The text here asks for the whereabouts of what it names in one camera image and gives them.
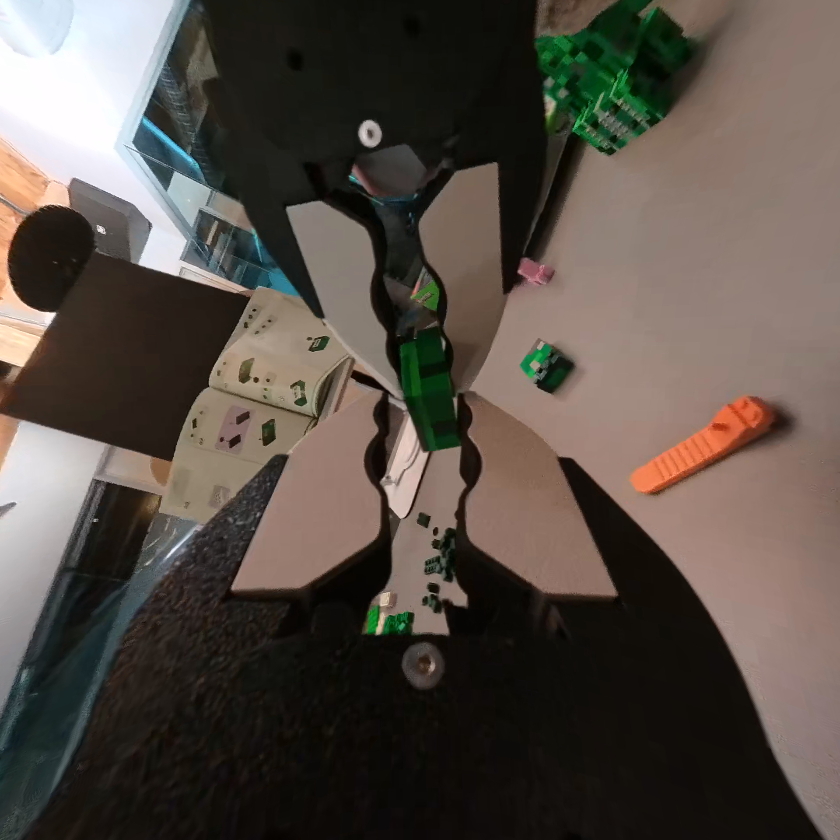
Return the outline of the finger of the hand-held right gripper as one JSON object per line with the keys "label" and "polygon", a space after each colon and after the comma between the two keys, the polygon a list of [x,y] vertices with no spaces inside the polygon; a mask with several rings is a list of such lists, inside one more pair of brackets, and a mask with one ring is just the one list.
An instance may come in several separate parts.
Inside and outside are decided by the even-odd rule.
{"label": "finger of the hand-held right gripper", "polygon": [[323,320],[346,350],[394,397],[403,390],[387,352],[388,332],[375,303],[382,285],[373,240],[362,224],[325,202],[287,210]]}
{"label": "finger of the hand-held right gripper", "polygon": [[469,391],[506,306],[498,165],[454,173],[421,217],[418,232],[425,262],[443,285],[453,383],[457,391]]}

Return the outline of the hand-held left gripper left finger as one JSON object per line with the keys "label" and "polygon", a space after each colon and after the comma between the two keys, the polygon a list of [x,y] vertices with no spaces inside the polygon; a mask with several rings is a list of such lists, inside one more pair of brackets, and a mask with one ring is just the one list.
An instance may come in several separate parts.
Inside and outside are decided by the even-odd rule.
{"label": "hand-held left gripper left finger", "polygon": [[389,400],[367,392],[291,450],[232,583],[245,598],[372,599],[391,567]]}

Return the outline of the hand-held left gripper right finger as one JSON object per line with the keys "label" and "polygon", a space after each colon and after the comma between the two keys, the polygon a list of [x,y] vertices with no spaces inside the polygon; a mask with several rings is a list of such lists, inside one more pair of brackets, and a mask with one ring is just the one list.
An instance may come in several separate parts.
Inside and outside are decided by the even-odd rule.
{"label": "hand-held left gripper right finger", "polygon": [[460,454],[465,537],[537,592],[604,601],[617,590],[551,446],[478,394],[464,394]]}

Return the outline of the green and white lego assembly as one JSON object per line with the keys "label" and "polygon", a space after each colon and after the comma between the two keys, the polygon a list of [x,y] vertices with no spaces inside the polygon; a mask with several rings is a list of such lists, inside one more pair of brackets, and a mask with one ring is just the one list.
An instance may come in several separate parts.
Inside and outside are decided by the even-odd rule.
{"label": "green and white lego assembly", "polygon": [[404,402],[422,449],[460,446],[455,392],[445,342],[438,326],[417,332],[400,346]]}

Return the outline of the pile of dark green lego pieces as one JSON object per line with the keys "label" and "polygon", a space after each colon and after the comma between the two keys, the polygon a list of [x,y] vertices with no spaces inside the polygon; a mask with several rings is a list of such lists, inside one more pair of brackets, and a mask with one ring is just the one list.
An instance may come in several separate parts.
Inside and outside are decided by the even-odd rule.
{"label": "pile of dark green lego pieces", "polygon": [[457,582],[455,543],[455,527],[435,530],[431,541],[434,555],[423,562],[426,584],[421,604],[435,615],[442,615],[445,611],[445,587]]}

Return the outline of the lego instruction book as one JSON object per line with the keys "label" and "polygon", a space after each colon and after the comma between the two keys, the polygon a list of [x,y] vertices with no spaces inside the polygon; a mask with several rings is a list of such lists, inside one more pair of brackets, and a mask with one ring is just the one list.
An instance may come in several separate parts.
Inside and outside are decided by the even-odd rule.
{"label": "lego instruction book", "polygon": [[254,290],[187,414],[160,511],[198,523],[216,515],[317,425],[350,358],[302,299]]}

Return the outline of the pile of bright green lego pieces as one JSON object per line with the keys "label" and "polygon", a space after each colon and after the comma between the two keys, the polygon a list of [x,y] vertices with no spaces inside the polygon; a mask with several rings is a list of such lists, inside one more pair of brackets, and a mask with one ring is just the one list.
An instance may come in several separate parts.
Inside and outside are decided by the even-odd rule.
{"label": "pile of bright green lego pieces", "polygon": [[414,612],[391,614],[380,604],[373,604],[367,612],[362,633],[364,635],[413,635]]}

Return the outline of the small lego creeper head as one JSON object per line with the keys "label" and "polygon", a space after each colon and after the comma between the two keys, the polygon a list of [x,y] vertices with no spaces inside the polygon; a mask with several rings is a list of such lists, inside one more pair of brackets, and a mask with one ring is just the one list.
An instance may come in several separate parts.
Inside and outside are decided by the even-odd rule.
{"label": "small lego creeper head", "polygon": [[557,347],[537,339],[519,366],[539,390],[554,394],[574,371],[575,362]]}

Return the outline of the large lego creeper figure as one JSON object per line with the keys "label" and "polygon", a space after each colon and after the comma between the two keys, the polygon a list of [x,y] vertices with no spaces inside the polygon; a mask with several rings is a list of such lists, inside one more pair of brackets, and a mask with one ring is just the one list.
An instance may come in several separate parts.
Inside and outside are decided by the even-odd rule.
{"label": "large lego creeper figure", "polygon": [[535,38],[547,134],[570,130],[602,154],[668,115],[697,42],[660,6],[620,1],[571,34]]}

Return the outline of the white book stand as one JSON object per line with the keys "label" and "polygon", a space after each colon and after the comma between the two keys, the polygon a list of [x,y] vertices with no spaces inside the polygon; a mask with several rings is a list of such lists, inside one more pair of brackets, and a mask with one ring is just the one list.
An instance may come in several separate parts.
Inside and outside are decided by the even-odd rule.
{"label": "white book stand", "polygon": [[390,511],[401,520],[413,508],[428,457],[410,414],[404,413],[381,480]]}

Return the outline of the orange brick separator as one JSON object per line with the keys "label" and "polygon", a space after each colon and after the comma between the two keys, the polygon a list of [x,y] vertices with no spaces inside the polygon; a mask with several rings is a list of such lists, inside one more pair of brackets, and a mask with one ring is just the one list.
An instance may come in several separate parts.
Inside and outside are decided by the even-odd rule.
{"label": "orange brick separator", "polygon": [[770,404],[742,396],[723,406],[700,431],[635,469],[629,481],[639,493],[658,494],[761,438],[776,420]]}

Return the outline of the small black box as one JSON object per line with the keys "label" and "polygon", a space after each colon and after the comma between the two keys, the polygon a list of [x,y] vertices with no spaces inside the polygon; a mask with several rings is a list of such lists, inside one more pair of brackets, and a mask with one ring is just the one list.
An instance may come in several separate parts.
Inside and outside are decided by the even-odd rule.
{"label": "small black box", "polygon": [[96,251],[138,265],[152,229],[140,210],[77,178],[70,181],[68,193],[70,208],[91,226]]}

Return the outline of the black backdrop panel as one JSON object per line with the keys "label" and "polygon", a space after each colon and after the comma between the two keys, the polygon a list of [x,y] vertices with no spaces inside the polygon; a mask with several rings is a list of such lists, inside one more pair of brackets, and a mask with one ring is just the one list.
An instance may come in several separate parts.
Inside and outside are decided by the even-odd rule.
{"label": "black backdrop panel", "polygon": [[2,414],[170,461],[249,299],[94,253]]}

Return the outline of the round black lamp head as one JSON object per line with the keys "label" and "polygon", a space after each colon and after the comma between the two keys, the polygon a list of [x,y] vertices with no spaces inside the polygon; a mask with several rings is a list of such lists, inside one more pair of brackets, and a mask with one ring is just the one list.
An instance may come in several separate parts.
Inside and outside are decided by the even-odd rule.
{"label": "round black lamp head", "polygon": [[12,238],[7,273],[15,295],[39,312],[57,312],[96,248],[78,211],[45,205],[27,215]]}

